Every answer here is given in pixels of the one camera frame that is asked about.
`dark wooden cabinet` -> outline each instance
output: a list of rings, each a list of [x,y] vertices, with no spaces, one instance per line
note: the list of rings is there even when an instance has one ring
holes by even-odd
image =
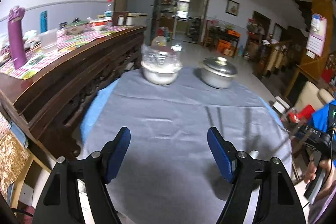
[[[49,155],[74,159],[71,137],[98,90],[117,79],[128,63],[140,67],[145,27],[99,38],[60,57],[27,80],[0,74],[3,110]]]

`checkered tablecloth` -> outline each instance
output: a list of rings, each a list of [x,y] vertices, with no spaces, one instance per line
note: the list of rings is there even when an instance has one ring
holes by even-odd
[[[128,28],[130,28],[130,26],[114,26],[107,27],[104,31],[88,30],[77,35],[63,35],[61,37],[57,37],[57,52],[55,51],[49,54],[44,54],[41,47],[37,46],[26,53],[27,63],[21,68],[15,69],[13,61],[8,60],[0,68],[0,73],[7,74],[18,79],[28,79],[61,56],[88,44],[97,38],[105,37]]]

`metal screw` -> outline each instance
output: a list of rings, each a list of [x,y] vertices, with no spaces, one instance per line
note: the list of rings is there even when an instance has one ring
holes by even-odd
[[[63,156],[61,156],[57,159],[57,163],[59,163],[59,164],[62,164],[64,162],[65,162],[65,158]]]
[[[100,152],[99,151],[92,152],[91,157],[94,158],[94,159],[99,158],[100,157]]]
[[[239,157],[239,158],[246,158],[246,156],[247,156],[247,153],[246,153],[246,152],[244,152],[244,151],[239,151],[239,152],[238,152],[238,157]]]
[[[272,158],[272,161],[273,161],[275,164],[279,164],[279,163],[281,163],[281,160],[278,159],[277,157]]]

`gray refrigerator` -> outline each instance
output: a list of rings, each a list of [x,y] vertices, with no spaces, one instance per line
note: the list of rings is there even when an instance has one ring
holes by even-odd
[[[144,43],[150,45],[159,27],[161,0],[127,0],[126,10],[130,13],[147,14],[147,29],[144,33]]]

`picture frame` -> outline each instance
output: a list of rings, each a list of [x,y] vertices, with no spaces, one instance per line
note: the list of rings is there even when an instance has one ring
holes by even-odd
[[[226,13],[233,16],[238,16],[238,11],[239,11],[239,3],[233,0],[227,0]]]

